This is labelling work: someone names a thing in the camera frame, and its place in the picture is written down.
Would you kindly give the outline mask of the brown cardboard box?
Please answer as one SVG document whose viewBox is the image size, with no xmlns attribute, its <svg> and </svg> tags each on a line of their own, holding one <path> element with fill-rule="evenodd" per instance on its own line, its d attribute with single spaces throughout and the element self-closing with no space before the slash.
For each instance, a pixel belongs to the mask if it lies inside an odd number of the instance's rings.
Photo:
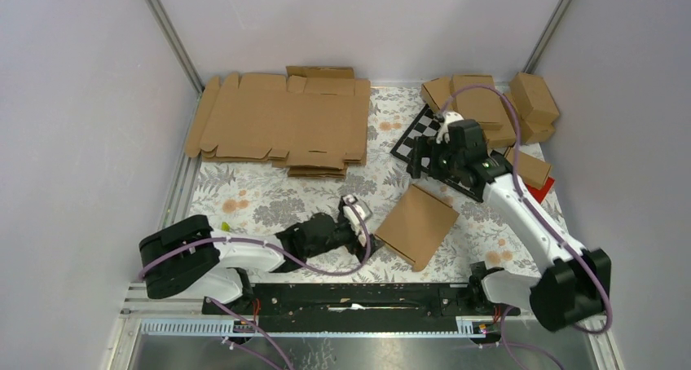
<svg viewBox="0 0 691 370">
<path fill-rule="evenodd" d="M 377 228 L 375 237 L 411 265 L 423 271 L 456 223 L 459 213 L 448 203 L 411 185 Z"/>
</svg>

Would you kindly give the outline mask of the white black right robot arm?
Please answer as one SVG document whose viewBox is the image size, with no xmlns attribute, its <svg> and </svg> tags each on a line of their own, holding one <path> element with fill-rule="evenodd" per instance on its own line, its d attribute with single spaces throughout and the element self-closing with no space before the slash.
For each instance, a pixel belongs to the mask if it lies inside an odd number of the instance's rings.
<svg viewBox="0 0 691 370">
<path fill-rule="evenodd" d="M 499 304 L 514 306 L 530 311 L 551 332 L 604 314 L 600 331 L 611 327 L 610 257 L 603 249 L 587 249 L 556 224 L 527 190 L 517 161 L 489 151 L 476 121 L 444 121 L 435 135 L 415 135 L 408 145 L 412 178 L 427 173 L 440 182 L 461 183 L 465 195 L 502 216 L 538 267 L 537 277 L 474 267 L 467 293 L 472 311 L 486 315 Z"/>
</svg>

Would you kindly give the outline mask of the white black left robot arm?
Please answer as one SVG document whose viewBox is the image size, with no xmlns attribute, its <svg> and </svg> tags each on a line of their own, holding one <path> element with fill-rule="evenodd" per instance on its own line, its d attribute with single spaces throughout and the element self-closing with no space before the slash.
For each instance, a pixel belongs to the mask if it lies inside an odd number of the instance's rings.
<svg viewBox="0 0 691 370">
<path fill-rule="evenodd" d="M 317 213 L 268 236 L 241 236 L 215 231 L 197 214 L 145 237 L 139 243 L 139 280 L 151 299 L 186 291 L 221 298 L 232 313 L 246 312 L 253 293 L 243 286 L 242 270 L 289 273 L 305 269 L 326 276 L 359 272 L 383 245 L 368 230 L 371 214 L 357 205 L 343 205 L 337 218 Z M 348 269 L 329 271 L 309 260 L 343 248 L 354 256 Z"/>
</svg>

